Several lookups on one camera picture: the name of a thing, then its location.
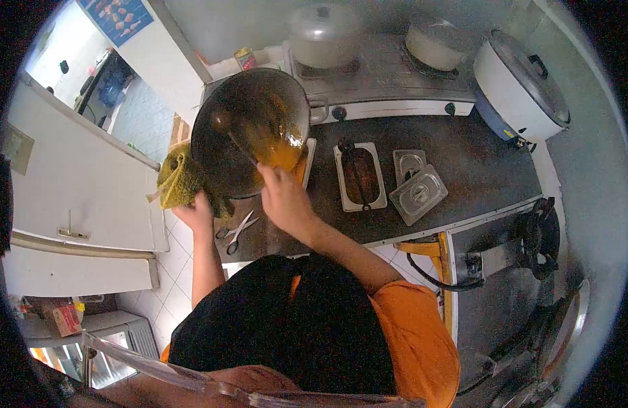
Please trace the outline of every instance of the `door latch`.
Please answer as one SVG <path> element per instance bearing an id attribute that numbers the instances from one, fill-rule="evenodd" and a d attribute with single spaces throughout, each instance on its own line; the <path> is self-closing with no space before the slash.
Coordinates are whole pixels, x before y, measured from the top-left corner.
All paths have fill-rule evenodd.
<path id="1" fill-rule="evenodd" d="M 58 235 L 64 238 L 73 238 L 74 240 L 89 240 L 89 234 L 77 233 L 71 230 L 71 210 L 69 210 L 69 228 L 58 228 Z"/>

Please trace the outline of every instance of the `refrigerator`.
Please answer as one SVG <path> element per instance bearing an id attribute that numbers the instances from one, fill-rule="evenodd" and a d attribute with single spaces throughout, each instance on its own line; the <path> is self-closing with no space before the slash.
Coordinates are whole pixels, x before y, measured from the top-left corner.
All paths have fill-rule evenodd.
<path id="1" fill-rule="evenodd" d="M 46 323 L 41 319 L 26 319 L 18 323 L 33 357 L 75 380 L 82 381 L 83 353 L 80 334 L 52 338 Z M 151 325 L 144 317 L 118 310 L 85 316 L 81 326 L 98 338 L 156 360 L 160 357 Z M 135 369 L 98 351 L 92 364 L 92 387 L 104 388 L 135 373 Z"/>

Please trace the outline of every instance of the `scissors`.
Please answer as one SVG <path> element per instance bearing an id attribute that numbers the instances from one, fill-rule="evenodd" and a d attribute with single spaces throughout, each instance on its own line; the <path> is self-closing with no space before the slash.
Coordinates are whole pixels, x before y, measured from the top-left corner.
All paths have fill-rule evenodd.
<path id="1" fill-rule="evenodd" d="M 248 218 L 250 218 L 253 215 L 253 211 L 249 212 L 248 215 L 242 221 L 242 223 L 239 224 L 239 226 L 235 228 L 234 230 L 229 230 L 228 228 L 223 227 L 220 230 L 218 230 L 217 233 L 214 235 L 218 240 L 222 240 L 223 238 L 226 238 L 234 234 L 232 241 L 230 241 L 230 243 L 228 244 L 228 248 L 226 249 L 226 253 L 228 255 L 234 254 L 235 251 L 237 250 L 237 247 L 239 246 L 239 241 L 237 241 L 237 237 L 239 236 L 239 233 L 245 230 L 246 228 L 248 228 L 249 226 L 253 225 L 255 221 L 257 221 L 258 219 L 260 219 L 260 217 L 255 217 L 252 221 L 248 221 Z"/>

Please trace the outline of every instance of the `rice cooker lid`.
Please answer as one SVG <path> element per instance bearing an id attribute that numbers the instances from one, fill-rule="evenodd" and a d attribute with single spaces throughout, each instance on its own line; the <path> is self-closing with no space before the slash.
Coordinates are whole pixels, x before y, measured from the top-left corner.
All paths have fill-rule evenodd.
<path id="1" fill-rule="evenodd" d="M 462 29 L 439 17 L 419 13 L 411 19 L 411 25 L 451 50 L 468 53 L 473 43 Z"/>
<path id="2" fill-rule="evenodd" d="M 568 127 L 568 105 L 553 78 L 542 75 L 539 65 L 533 64 L 533 54 L 508 34 L 494 29 L 488 41 L 496 54 L 541 109 L 559 126 Z"/>
<path id="3" fill-rule="evenodd" d="M 289 18 L 292 35 L 312 41 L 346 37 L 359 30 L 359 19 L 346 6 L 309 4 L 296 10 Z"/>

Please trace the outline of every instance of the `green towel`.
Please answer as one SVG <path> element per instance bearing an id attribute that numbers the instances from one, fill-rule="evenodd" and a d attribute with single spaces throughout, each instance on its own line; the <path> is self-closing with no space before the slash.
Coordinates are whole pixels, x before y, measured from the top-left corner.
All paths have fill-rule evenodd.
<path id="1" fill-rule="evenodd" d="M 215 217 L 227 220 L 234 214 L 230 201 L 210 187 L 203 168 L 191 158 L 189 143 L 176 147 L 166 156 L 157 177 L 157 189 L 162 209 L 193 203 L 202 189 Z"/>

